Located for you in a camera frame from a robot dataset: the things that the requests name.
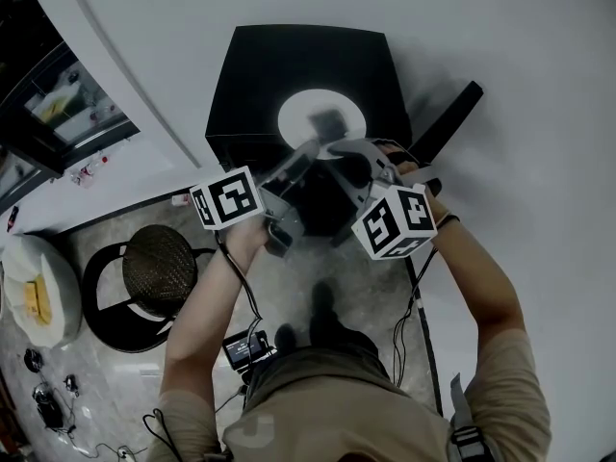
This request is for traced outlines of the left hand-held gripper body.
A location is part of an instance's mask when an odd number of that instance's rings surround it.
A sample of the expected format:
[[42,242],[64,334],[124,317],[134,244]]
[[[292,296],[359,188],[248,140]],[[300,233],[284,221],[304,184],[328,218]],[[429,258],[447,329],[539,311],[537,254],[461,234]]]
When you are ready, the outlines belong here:
[[257,185],[248,167],[239,167],[190,188],[192,204],[206,230],[226,229],[263,216],[269,233],[267,251],[283,257],[304,234],[297,209],[264,183]]

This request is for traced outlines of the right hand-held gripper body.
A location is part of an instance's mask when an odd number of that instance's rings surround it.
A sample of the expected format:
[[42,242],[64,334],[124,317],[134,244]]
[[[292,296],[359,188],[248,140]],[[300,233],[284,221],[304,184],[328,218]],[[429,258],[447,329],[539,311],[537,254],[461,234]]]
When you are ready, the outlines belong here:
[[374,260],[401,259],[436,236],[425,194],[425,171],[398,179],[372,179],[364,210],[357,210],[352,234]]

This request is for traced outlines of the person's left hand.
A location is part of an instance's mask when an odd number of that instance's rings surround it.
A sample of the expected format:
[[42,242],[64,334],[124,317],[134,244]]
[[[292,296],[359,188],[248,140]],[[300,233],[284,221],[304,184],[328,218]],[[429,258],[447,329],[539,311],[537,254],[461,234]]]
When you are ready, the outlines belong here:
[[253,216],[232,225],[226,232],[225,245],[243,273],[247,273],[256,254],[269,240],[264,216]]

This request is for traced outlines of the person's right hand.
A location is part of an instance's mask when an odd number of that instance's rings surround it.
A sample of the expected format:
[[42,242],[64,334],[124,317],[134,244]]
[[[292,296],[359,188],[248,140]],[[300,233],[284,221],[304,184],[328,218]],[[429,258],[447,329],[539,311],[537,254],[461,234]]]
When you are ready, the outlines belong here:
[[[412,173],[419,169],[418,164],[411,161],[408,154],[401,147],[391,143],[382,143],[378,145],[378,148],[396,165],[400,175]],[[425,188],[425,194],[436,226],[439,227],[442,225],[442,221],[450,214],[450,210],[436,199],[429,187]]]

